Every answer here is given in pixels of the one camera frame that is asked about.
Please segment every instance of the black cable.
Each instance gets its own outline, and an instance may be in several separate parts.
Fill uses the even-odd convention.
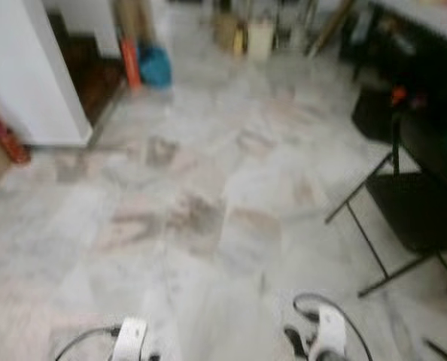
[[[319,295],[317,293],[300,293],[299,295],[295,296],[293,298],[293,309],[298,313],[306,317],[306,312],[302,311],[300,308],[297,307],[297,303],[301,299],[314,299],[319,302],[323,302],[325,304],[328,304],[332,307],[334,307],[337,311],[340,312],[340,314],[345,318],[347,323],[351,325],[352,329],[354,330],[356,336],[359,338],[360,343],[362,344],[364,351],[366,351],[367,359],[369,361],[373,361],[373,357],[371,356],[371,353],[369,351],[369,348],[367,347],[366,342],[364,341],[364,337],[362,337],[361,333],[357,329],[357,327],[352,322],[351,318],[334,302],[332,302],[327,297],[324,297],[322,295]]]
[[[74,347],[76,344],[82,342],[85,338],[89,338],[90,336],[97,335],[99,333],[109,334],[111,337],[117,337],[120,333],[121,326],[109,326],[109,327],[99,327],[97,329],[89,329],[88,331],[83,332],[81,335],[73,338],[56,356],[55,361],[59,361],[65,353],[68,352],[69,349]]]

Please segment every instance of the black chair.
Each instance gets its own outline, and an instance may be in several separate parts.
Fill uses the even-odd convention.
[[[447,149],[440,134],[428,122],[413,117],[397,118],[393,127],[393,148],[349,196],[325,220],[329,223],[344,207],[353,217],[384,277],[359,291],[364,297],[374,290],[437,257],[447,271],[441,253],[447,252]],[[423,172],[401,174],[399,145],[421,166]],[[379,174],[389,162],[393,174]],[[403,246],[417,258],[395,272],[389,272],[369,240],[351,206],[351,200],[366,186]]]

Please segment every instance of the metal frame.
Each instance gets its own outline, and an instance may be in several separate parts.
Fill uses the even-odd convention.
[[[429,259],[431,259],[433,257],[437,257],[437,259],[442,263],[445,270],[447,271],[446,261],[441,256],[441,253],[439,251],[436,251],[436,252],[432,252],[432,253],[422,254],[417,259],[407,263],[406,265],[397,269],[396,271],[389,273],[388,270],[385,268],[384,263],[382,262],[381,258],[377,254],[376,249],[374,248],[372,242],[367,237],[367,234],[364,231],[364,228],[360,224],[356,214],[354,213],[354,210],[351,207],[350,201],[357,195],[357,193],[360,191],[360,189],[366,184],[367,180],[369,178],[371,178],[372,176],[374,176],[380,169],[382,169],[385,166],[386,162],[389,162],[390,164],[392,164],[395,174],[399,174],[399,161],[398,161],[399,150],[398,150],[398,147],[399,147],[398,145],[393,144],[393,150],[384,157],[384,159],[369,173],[369,175],[367,175],[367,177],[361,183],[359,183],[359,185],[344,199],[344,201],[342,201],[342,203],[336,209],[334,209],[332,212],[330,212],[329,216],[325,220],[325,223],[329,224],[334,219],[334,217],[344,207],[346,207],[349,210],[349,213],[351,214],[352,218],[354,219],[354,222],[356,223],[361,235],[363,236],[364,240],[366,241],[367,245],[369,246],[374,258],[376,259],[376,262],[379,264],[379,268],[382,270],[384,277],[380,281],[377,281],[374,284],[360,290],[357,293],[357,296],[359,298],[363,298],[363,297],[369,295],[371,292],[374,292],[375,290],[383,287],[385,284],[392,282],[396,278],[413,270],[414,268],[418,267],[420,264],[428,261]]]

